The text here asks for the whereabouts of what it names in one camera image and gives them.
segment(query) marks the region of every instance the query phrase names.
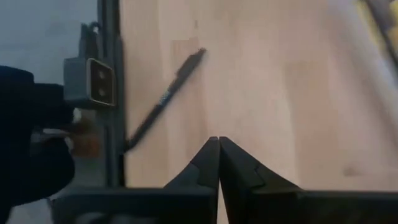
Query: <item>wooden surface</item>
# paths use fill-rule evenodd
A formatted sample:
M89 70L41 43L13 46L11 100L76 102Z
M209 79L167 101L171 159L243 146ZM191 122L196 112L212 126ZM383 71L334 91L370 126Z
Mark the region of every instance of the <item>wooden surface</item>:
M375 81L390 71L352 2L337 2L121 0L129 136L208 49L126 156L127 186L163 186L209 136L227 136L306 189L398 190L395 92Z

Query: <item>wooden board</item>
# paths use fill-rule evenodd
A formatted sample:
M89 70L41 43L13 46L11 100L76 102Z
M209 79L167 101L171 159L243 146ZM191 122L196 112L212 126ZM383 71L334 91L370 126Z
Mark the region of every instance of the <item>wooden board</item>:
M345 20L352 2L337 2L121 0L128 135L186 57L208 49L126 156L127 186L163 186L209 136L227 136L306 189L398 190L394 97L374 81L390 71Z

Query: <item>black pen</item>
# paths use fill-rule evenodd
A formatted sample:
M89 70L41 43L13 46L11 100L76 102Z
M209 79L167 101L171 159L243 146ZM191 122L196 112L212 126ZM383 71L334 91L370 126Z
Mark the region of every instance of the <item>black pen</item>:
M179 91L187 78L193 73L194 69L200 64L206 49L200 49L197 53L190 55L177 71L177 77L170 84L166 92L162 95L159 102L154 106L147 118L137 128L132 138L127 144L127 151L132 149L145 136L150 127L153 125L157 117L163 112L164 108L173 98L174 94Z

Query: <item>light wood panel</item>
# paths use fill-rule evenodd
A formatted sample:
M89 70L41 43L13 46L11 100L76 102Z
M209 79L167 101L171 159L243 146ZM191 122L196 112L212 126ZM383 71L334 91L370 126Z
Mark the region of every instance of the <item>light wood panel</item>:
M126 156L127 186L163 186L209 136L228 136L306 189L398 190L393 91L386 100L375 84L390 71L345 20L352 2L337 2L121 0L128 135L185 58L208 49Z

